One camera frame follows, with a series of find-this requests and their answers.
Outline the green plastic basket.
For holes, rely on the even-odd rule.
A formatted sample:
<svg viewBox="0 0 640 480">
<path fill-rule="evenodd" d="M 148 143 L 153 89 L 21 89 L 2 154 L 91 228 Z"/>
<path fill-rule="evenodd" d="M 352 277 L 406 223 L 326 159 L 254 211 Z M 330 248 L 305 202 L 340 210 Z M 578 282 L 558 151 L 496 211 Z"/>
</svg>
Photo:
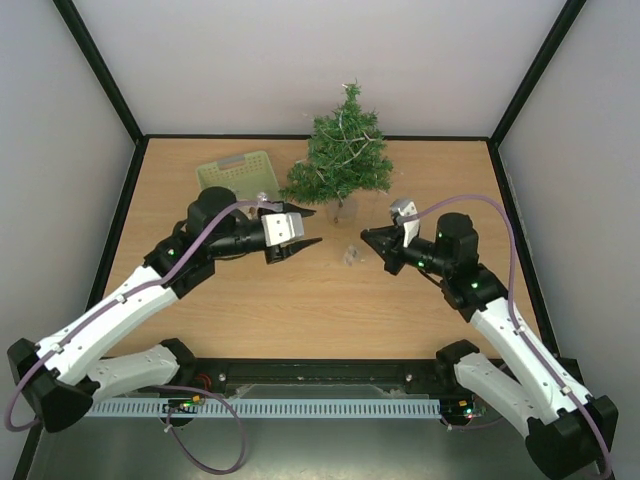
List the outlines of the green plastic basket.
<svg viewBox="0 0 640 480">
<path fill-rule="evenodd" d="M 276 175 L 264 150 L 202 164 L 196 168 L 196 178 L 201 190 L 227 188 L 238 200 L 256 200 L 259 192 L 265 192 L 268 200 L 281 199 Z"/>
</svg>

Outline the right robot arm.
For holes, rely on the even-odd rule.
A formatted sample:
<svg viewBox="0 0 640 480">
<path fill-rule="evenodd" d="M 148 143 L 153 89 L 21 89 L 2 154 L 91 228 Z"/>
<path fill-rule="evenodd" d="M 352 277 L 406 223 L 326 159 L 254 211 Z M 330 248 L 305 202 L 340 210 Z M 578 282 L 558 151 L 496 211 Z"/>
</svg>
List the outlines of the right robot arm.
<svg viewBox="0 0 640 480">
<path fill-rule="evenodd" d="M 446 213 L 435 238 L 419 235 L 420 223 L 365 229 L 362 240 L 396 275 L 406 266 L 439 277 L 447 303 L 500 354 L 496 368 L 467 340 L 436 354 L 436 379 L 445 390 L 479 395 L 524 438 L 529 456 L 549 479 L 565 479 L 597 462 L 612 446 L 618 409 L 591 392 L 541 343 L 499 278 L 479 261 L 479 236 L 469 216 Z"/>
</svg>

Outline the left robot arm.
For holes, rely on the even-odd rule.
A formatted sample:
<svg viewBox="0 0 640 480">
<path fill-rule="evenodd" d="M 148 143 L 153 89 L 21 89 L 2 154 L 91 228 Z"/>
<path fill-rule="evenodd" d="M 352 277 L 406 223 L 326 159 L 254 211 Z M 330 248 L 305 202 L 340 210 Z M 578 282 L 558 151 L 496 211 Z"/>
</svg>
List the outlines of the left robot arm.
<svg viewBox="0 0 640 480">
<path fill-rule="evenodd" d="M 305 238 L 303 226 L 313 213 L 282 201 L 239 201 L 223 187 L 203 190 L 185 219 L 110 295 L 58 332 L 37 342 L 20 339 L 8 349 L 18 394 L 44 429 L 55 433 L 103 400 L 141 388 L 189 385 L 196 358 L 176 338 L 136 354 L 104 355 L 212 277 L 216 262 L 261 252 L 273 264 L 316 244 Z"/>
</svg>

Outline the small green christmas tree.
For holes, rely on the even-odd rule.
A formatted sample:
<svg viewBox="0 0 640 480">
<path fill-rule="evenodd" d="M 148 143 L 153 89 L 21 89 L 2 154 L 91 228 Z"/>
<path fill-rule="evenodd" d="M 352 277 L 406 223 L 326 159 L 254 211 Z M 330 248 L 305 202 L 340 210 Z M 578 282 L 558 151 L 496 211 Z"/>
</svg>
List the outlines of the small green christmas tree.
<svg viewBox="0 0 640 480">
<path fill-rule="evenodd" d="M 342 88 L 343 101 L 331 113 L 313 119 L 306 155 L 289 169 L 280 190 L 292 203 L 325 206 L 334 226 L 355 218 L 355 193 L 388 192 L 393 173 L 377 112 L 361 106 L 358 83 L 344 83 Z"/>
</svg>

